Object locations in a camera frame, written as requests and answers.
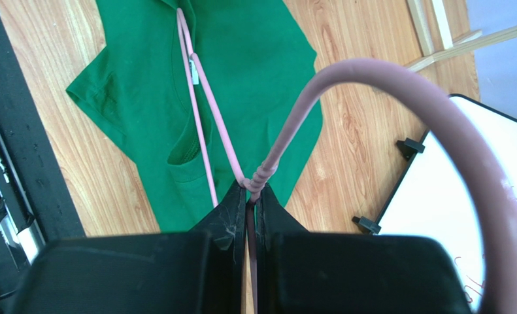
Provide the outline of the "green t shirt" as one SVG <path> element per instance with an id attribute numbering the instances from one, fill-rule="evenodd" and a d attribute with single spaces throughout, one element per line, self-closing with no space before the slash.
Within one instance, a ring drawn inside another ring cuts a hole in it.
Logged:
<path id="1" fill-rule="evenodd" d="M 137 166 L 160 229 L 186 231 L 212 200 L 177 30 L 184 13 L 237 159 L 251 177 L 316 53 L 281 1 L 98 1 L 106 47 L 69 97 Z"/>

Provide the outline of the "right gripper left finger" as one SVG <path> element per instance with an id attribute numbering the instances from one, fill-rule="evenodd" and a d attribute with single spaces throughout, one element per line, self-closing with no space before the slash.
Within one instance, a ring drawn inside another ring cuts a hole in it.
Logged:
<path id="1" fill-rule="evenodd" d="M 187 232 L 64 239 L 35 259 L 13 313 L 241 313 L 246 190 Z"/>

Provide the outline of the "pink wire hanger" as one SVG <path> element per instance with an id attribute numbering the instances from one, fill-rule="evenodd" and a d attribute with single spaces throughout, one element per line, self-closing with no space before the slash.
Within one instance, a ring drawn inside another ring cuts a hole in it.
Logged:
<path id="1" fill-rule="evenodd" d="M 186 17 L 181 8 L 176 10 L 176 22 L 178 28 L 178 38 L 180 43 L 180 50 L 184 64 L 184 71 L 188 85 L 190 101 L 192 104 L 193 117 L 195 120 L 195 127 L 203 158 L 207 183 L 211 196 L 213 206 L 219 204 L 217 192 L 214 184 L 214 178 L 210 165 L 210 159 L 205 141 L 204 131 L 201 121 L 201 112 L 198 106 L 198 101 L 195 94 L 195 87 L 200 86 L 204 91 L 207 104 L 210 107 L 212 117 L 215 125 L 220 133 L 220 139 L 223 144 L 225 153 L 231 170 L 235 176 L 235 182 L 242 188 L 246 188 L 251 192 L 249 200 L 246 202 L 246 229 L 247 229 L 247 245 L 250 263 L 250 282 L 252 284 L 252 301 L 254 312 L 259 312 L 259 275 L 258 275 L 258 240 L 256 235 L 256 203 L 258 201 L 257 195 L 254 194 L 254 189 L 250 187 L 250 180 L 244 177 L 242 168 L 238 161 L 235 149 L 231 142 L 231 138 L 225 126 L 224 119 L 218 107 L 217 101 L 214 97 L 208 78 L 205 74 L 204 68 L 201 64 L 199 56 L 194 52 L 192 37 L 188 28 Z"/>

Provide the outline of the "white board with red writing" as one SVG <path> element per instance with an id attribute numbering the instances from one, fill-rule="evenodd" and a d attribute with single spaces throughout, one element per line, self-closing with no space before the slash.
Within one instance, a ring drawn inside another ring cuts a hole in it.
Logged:
<path id="1" fill-rule="evenodd" d="M 495 154 L 517 208 L 517 119 L 461 94 L 452 94 L 450 100 Z M 486 286 L 485 253 L 467 186 L 432 131 L 419 141 L 398 141 L 397 146 L 407 166 L 380 214 L 353 221 L 366 234 L 438 241 L 452 259 L 467 305 L 476 312 Z"/>

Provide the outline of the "wooden clothes rack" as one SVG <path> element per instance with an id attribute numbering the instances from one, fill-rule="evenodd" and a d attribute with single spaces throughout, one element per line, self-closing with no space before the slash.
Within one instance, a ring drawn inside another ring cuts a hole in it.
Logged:
<path id="1" fill-rule="evenodd" d="M 439 61 L 468 54 L 480 48 L 486 48 L 517 38 L 517 25 L 490 34 L 483 34 L 477 29 L 468 31 L 457 38 L 452 36 L 450 22 L 443 1 L 430 1 L 433 21 L 423 1 L 407 1 L 407 7 L 422 57 L 406 67 L 419 72 Z"/>

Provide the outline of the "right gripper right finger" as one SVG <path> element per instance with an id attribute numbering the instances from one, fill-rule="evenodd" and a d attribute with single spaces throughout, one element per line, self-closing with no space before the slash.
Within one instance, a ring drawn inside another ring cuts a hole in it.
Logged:
<path id="1" fill-rule="evenodd" d="M 470 313 L 452 259 L 418 236 L 308 231 L 270 186 L 256 204 L 259 313 Z"/>

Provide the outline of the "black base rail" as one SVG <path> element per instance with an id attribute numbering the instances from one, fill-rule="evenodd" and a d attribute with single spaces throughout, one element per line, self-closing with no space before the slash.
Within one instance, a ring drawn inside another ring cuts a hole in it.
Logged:
<path id="1" fill-rule="evenodd" d="M 0 313 L 47 243 L 85 235 L 0 16 Z"/>

